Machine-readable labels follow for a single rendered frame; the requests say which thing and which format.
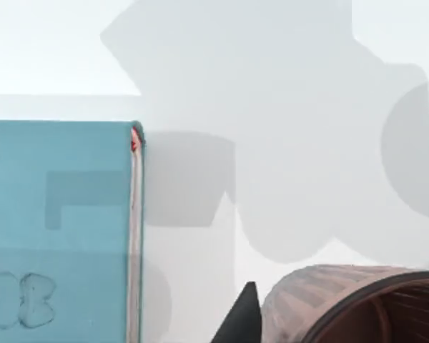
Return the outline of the brown ribbed cup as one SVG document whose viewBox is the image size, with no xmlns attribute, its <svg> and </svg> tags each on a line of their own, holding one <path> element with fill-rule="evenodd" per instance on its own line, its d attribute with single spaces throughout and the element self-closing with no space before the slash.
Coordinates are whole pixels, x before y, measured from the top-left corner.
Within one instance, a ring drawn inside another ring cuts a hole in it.
<svg viewBox="0 0 429 343">
<path fill-rule="evenodd" d="M 265 297 L 261 343 L 429 343 L 429 270 L 297 269 Z"/>
</svg>

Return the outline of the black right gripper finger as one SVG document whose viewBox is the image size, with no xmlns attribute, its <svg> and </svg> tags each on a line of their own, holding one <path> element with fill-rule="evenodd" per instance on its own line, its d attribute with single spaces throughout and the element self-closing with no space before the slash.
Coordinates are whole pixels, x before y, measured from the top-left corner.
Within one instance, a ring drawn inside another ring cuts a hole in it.
<svg viewBox="0 0 429 343">
<path fill-rule="evenodd" d="M 262 314 L 255 282 L 247 282 L 210 343 L 261 343 Z"/>
</svg>

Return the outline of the light blue book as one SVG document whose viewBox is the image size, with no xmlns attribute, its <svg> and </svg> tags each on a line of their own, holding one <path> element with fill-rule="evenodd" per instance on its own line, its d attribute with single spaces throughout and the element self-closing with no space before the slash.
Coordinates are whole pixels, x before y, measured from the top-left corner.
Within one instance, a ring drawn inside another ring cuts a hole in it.
<svg viewBox="0 0 429 343">
<path fill-rule="evenodd" d="M 0 120 L 0 343 L 141 343 L 137 121 Z"/>
</svg>

